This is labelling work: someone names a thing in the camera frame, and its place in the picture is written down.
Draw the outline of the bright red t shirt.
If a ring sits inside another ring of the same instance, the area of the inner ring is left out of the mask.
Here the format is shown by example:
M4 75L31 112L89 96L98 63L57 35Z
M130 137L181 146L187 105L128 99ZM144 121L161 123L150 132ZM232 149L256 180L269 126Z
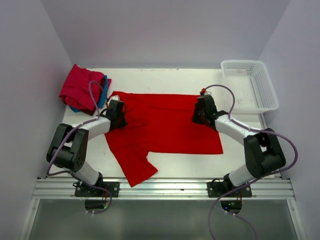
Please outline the bright red t shirt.
M220 155L219 133L192 121L196 95L139 94L114 91L126 105L127 125L105 134L129 185L134 187L157 173L150 152Z

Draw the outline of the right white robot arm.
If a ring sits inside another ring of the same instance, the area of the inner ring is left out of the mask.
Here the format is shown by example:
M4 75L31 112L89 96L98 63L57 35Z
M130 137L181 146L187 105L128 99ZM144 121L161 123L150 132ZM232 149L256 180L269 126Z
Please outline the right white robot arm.
M249 130L247 125L240 126L241 122L234 123L226 111L217 110L211 95L197 97L192 121L225 134L244 147L245 164L226 174L222 182L212 181L211 187L214 190L228 192L252 180L263 178L286 164L279 140L272 129L268 128L264 133L259 129Z

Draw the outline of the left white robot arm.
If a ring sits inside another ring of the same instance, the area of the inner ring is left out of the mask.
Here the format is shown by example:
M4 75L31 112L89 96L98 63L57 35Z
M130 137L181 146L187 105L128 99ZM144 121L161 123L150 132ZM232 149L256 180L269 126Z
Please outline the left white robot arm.
M62 173L69 173L90 186L98 186L102 175L86 160L88 142L100 135L125 127L127 125L125 113L125 103L112 99L107 108L93 119L76 125L59 124L46 154L49 163L46 175L48 177L58 175L57 172L50 172L54 165L62 169Z

